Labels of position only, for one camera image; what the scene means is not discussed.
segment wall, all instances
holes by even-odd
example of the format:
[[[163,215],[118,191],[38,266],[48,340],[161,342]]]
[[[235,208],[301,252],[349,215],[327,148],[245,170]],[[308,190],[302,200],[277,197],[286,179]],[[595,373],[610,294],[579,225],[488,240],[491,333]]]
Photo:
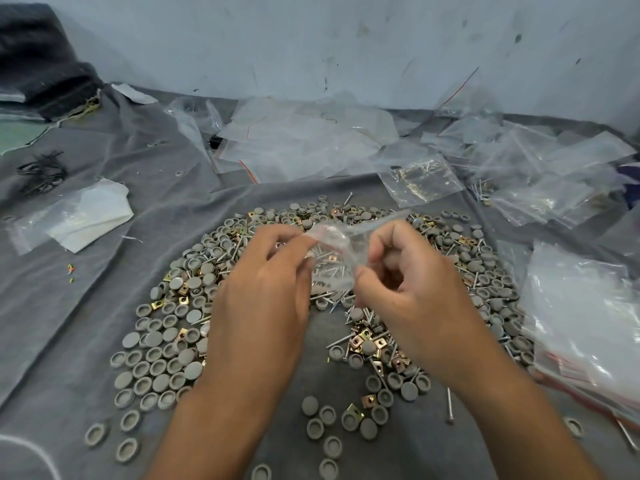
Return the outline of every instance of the wall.
[[[432,108],[480,66],[506,112],[640,127],[640,0],[20,1],[104,80]]]

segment white cord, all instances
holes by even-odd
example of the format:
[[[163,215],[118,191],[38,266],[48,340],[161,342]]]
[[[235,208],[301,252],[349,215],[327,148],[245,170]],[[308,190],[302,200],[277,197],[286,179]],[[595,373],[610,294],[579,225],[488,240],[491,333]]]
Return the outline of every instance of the white cord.
[[[44,451],[41,447],[39,447],[36,443],[32,443],[25,438],[20,438],[18,436],[9,436],[0,434],[0,442],[5,441],[7,443],[13,443],[14,445],[24,446],[25,448],[30,449],[36,455],[38,455],[45,463],[47,468],[49,469],[49,473],[53,477],[53,480],[62,480],[62,475],[58,471],[56,464],[53,463],[53,459],[48,455],[46,451]]]

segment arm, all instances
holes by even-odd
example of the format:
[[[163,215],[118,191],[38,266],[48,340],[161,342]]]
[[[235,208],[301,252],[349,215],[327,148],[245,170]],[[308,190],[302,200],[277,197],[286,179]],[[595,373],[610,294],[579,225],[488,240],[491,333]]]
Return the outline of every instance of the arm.
[[[147,479],[240,478],[295,371],[316,241],[263,226],[214,299],[207,366],[182,397]],[[275,252],[276,242],[289,241]]]
[[[356,296],[474,416],[502,479],[603,479],[541,389],[496,343],[448,258],[404,221],[371,238]]]

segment gray cloth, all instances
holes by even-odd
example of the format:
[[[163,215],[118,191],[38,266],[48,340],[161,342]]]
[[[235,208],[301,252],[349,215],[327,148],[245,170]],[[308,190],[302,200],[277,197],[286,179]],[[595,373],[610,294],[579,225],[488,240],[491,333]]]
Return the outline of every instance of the gray cloth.
[[[159,140],[167,143],[148,147]],[[110,369],[108,362],[121,350],[123,336],[133,330],[135,307],[149,301],[150,288],[182,250],[224,218],[258,205],[281,209],[294,201],[316,201],[320,194],[327,195],[329,202],[343,201],[354,192],[351,202],[357,205],[394,206],[375,175],[220,190],[203,156],[176,132],[175,124],[158,105],[132,106],[109,91],[99,113],[72,128],[53,131],[34,148],[0,161],[0,215],[25,215],[55,200],[57,191],[21,201],[15,197],[17,181],[11,177],[13,168],[30,154],[50,149],[65,151],[63,162],[71,171],[61,192],[87,186],[94,177],[103,175],[127,184],[135,212],[130,222],[77,255],[50,242],[18,258],[9,252],[6,236],[0,237],[5,249],[1,257],[0,433],[39,444],[66,480],[133,479],[148,467],[172,412],[156,410],[144,415],[134,434],[142,444],[139,456],[128,466],[117,465],[114,451],[125,437],[118,428],[123,411],[113,404],[113,381],[118,371]],[[185,175],[177,178],[178,170]],[[602,223],[590,223],[586,230],[572,233],[551,226],[514,228],[495,211],[480,208],[462,193],[421,210],[467,213],[472,223],[485,224],[489,242],[498,238],[530,244],[539,237],[594,255],[597,250],[589,248],[583,236],[592,228],[593,232],[604,228]],[[139,238],[142,243],[122,235]],[[76,266],[73,283],[68,282],[68,263]],[[369,368],[353,371],[344,363],[326,361],[325,345],[348,330],[342,312],[340,307],[332,315],[312,309],[300,366],[252,462],[268,463],[275,479],[318,477],[322,445],[306,438],[307,420],[300,410],[304,396],[313,394],[320,405],[331,404],[340,414],[365,394]],[[207,367],[224,364],[208,363]],[[586,431],[582,444],[609,478],[628,479],[637,474],[637,460],[610,421],[567,395],[548,393],[561,414],[581,421]],[[396,396],[390,421],[374,443],[345,432],[338,424],[328,428],[326,435],[337,435],[344,443],[339,460],[341,478],[495,478],[473,418],[455,397],[453,408],[456,424],[448,426],[445,389],[434,384],[427,396],[413,404]],[[85,431],[102,421],[111,427],[109,437],[96,450],[87,450]],[[0,477],[50,478],[33,453],[7,444],[0,444]]]

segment pile of hardware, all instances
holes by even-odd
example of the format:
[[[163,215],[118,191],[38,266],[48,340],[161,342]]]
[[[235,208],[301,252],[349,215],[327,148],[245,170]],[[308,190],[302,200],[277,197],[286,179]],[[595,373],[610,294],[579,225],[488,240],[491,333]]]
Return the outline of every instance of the pile of hardware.
[[[135,331],[123,338],[124,350],[110,360],[113,369],[126,368],[115,379],[116,407],[124,410],[139,401],[137,408],[129,409],[122,416],[120,429],[125,434],[132,433],[140,425],[140,412],[173,407],[197,382],[206,364],[212,299],[257,228],[283,223],[308,230],[316,222],[330,219],[352,225],[394,212],[350,205],[352,195],[344,203],[334,203],[331,208],[326,197],[320,195],[318,203],[292,203],[289,209],[279,211],[257,207],[247,215],[235,214],[171,262],[164,279],[151,289],[150,302],[136,308]],[[500,268],[493,249],[484,242],[479,225],[470,226],[469,237],[464,235],[460,224],[450,227],[448,219],[456,219],[460,224],[470,221],[466,215],[446,211],[437,217],[419,214],[408,217],[412,226],[460,270],[480,316],[508,354],[524,366],[531,365],[532,343],[520,335],[524,316],[517,306],[518,293],[513,289],[513,280]],[[325,262],[320,246],[312,251],[317,258],[314,272],[317,276]],[[345,273],[346,265],[340,263],[339,257],[332,258],[332,265]],[[371,418],[365,418],[352,404],[341,416],[342,426],[348,431],[359,429],[365,439],[372,440],[378,427],[388,420],[387,410],[394,401],[393,391],[398,391],[405,401],[414,401],[418,395],[429,391],[431,383],[425,371],[399,349],[375,313],[354,306],[352,291],[327,292],[324,286],[320,281],[313,282],[310,304],[319,310],[331,306],[330,312],[341,305],[346,309],[345,325],[351,329],[348,336],[327,347],[329,360],[348,362],[354,369],[361,369],[368,362],[374,371],[365,381],[370,395],[359,401]],[[345,342],[347,344],[342,348],[340,344]],[[449,420],[453,421],[450,400]],[[84,440],[87,446],[95,447],[107,435],[107,425],[98,423],[89,428]],[[335,446],[336,441],[331,439],[329,443],[329,446]],[[136,438],[126,438],[116,449],[116,460],[127,463],[137,455],[139,448]],[[328,460],[331,461],[324,462],[326,473],[335,464],[334,459]]]

